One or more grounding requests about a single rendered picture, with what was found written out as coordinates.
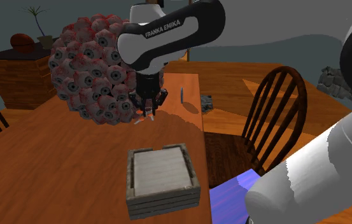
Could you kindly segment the grey wooden crate tray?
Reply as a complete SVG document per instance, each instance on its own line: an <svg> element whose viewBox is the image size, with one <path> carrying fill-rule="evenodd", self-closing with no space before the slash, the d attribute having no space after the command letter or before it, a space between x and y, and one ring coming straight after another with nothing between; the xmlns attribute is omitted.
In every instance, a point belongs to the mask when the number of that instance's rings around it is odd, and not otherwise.
<svg viewBox="0 0 352 224"><path fill-rule="evenodd" d="M129 150L125 198L131 220L197 207L201 186L186 144Z"/></svg>

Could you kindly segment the brown wooden table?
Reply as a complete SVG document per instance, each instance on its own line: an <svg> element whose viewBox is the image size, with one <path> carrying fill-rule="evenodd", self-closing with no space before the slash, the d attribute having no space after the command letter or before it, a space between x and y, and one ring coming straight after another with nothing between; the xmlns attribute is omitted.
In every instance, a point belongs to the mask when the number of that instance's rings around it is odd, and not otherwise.
<svg viewBox="0 0 352 224"><path fill-rule="evenodd" d="M0 224L211 224L199 77L167 73L154 121L98 125L53 98L0 133ZM180 88L183 87L183 104ZM197 207L130 220L127 152L185 143Z"/></svg>

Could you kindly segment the small grey rock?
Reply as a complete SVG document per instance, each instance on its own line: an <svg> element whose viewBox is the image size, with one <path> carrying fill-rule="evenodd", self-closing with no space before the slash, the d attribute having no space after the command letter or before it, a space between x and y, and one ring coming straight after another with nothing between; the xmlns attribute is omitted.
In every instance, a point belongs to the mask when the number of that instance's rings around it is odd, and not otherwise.
<svg viewBox="0 0 352 224"><path fill-rule="evenodd" d="M210 95L201 95L201 110L206 113L213 109L213 100Z"/></svg>

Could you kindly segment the bloodshot eyeball cluster ball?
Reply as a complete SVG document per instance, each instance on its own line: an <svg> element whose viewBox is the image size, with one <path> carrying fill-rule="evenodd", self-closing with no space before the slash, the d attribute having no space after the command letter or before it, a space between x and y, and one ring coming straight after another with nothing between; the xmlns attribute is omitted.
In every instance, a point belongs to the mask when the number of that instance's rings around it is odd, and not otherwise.
<svg viewBox="0 0 352 224"><path fill-rule="evenodd" d="M116 47L127 23L113 14L80 17L63 28L48 60L58 98L67 102L70 111L98 125L136 121L137 108L129 92L136 92L137 72L121 59ZM163 84L164 72L159 71L160 89ZM152 100L146 100L146 110L152 109Z"/></svg>

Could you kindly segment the purple robot stand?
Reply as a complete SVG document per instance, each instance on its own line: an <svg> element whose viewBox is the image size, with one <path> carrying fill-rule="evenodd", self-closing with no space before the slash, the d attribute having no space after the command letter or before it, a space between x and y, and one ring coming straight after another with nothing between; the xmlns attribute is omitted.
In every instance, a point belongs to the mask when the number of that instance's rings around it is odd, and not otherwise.
<svg viewBox="0 0 352 224"><path fill-rule="evenodd" d="M253 169L249 169L210 189L212 224L248 224L244 198L259 178Z"/></svg>

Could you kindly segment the large grey rock pile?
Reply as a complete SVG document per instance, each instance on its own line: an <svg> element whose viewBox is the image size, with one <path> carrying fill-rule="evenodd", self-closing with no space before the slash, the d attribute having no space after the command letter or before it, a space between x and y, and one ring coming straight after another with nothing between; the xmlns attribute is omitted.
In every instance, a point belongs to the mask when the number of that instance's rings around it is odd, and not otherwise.
<svg viewBox="0 0 352 224"><path fill-rule="evenodd" d="M328 95L339 99L349 99L352 101L352 89L348 86L340 69L325 67L318 80L316 88Z"/></svg>

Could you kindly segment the brown wooden sideboard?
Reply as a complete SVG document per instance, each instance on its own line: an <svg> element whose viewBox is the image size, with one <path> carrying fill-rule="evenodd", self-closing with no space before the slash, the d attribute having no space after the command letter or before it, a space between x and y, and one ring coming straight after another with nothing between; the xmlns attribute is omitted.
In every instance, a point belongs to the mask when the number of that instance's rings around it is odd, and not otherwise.
<svg viewBox="0 0 352 224"><path fill-rule="evenodd" d="M0 0L0 97L8 109L35 109L55 96L48 68L49 50L38 43L32 53L12 49L10 39L22 33L35 39L56 37L61 24L51 1Z"/></svg>

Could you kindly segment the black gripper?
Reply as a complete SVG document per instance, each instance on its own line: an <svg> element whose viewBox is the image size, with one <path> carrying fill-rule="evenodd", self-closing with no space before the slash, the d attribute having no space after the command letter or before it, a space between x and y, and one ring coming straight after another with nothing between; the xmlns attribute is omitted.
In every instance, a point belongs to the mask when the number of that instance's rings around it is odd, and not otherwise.
<svg viewBox="0 0 352 224"><path fill-rule="evenodd" d="M167 90L160 89L159 73L141 74L136 73L136 92L129 92L129 99L138 111L146 117L146 100L153 99L152 115L155 116L156 110L163 105L167 97Z"/></svg>

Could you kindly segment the orange and white small object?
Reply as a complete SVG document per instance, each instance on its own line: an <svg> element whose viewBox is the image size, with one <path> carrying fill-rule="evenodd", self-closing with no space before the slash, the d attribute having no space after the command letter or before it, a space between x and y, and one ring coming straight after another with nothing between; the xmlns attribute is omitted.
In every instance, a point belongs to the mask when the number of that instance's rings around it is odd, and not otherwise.
<svg viewBox="0 0 352 224"><path fill-rule="evenodd" d="M138 123L141 123L145 120L151 120L151 121L154 121L154 115L152 113L152 109L151 108L148 108L146 111L145 111L145 116L143 115L143 111L141 110L137 110L136 111L136 121L134 122L134 124L138 124Z"/></svg>

